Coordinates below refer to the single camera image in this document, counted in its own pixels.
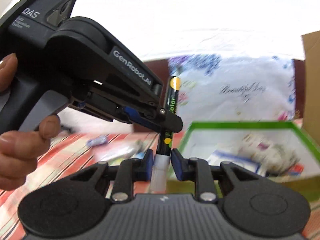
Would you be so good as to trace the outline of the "person's left hand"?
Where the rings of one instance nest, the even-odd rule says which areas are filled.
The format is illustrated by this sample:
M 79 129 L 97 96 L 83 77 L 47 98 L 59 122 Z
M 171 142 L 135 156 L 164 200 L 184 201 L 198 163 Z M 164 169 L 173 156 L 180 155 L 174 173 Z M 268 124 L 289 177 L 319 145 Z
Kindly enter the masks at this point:
M 50 140 L 61 130 L 60 118 L 50 115 L 42 120 L 38 131 L 10 131 L 1 135 L 1 190 L 22 186 L 37 168 L 37 159 L 50 148 Z

